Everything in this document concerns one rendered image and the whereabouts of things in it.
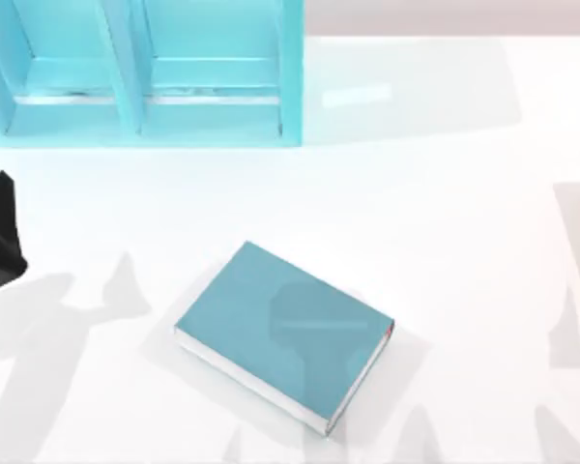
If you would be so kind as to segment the teal book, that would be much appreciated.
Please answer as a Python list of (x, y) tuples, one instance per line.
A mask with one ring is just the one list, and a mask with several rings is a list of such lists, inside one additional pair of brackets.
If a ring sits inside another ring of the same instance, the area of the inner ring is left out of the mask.
[(328, 437), (394, 320), (246, 241), (173, 326), (178, 344)]

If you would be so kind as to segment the light blue rack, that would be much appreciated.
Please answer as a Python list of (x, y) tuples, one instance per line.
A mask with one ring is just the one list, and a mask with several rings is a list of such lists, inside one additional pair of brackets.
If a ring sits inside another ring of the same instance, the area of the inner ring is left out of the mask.
[(298, 147), (305, 0), (0, 0), (0, 147)]

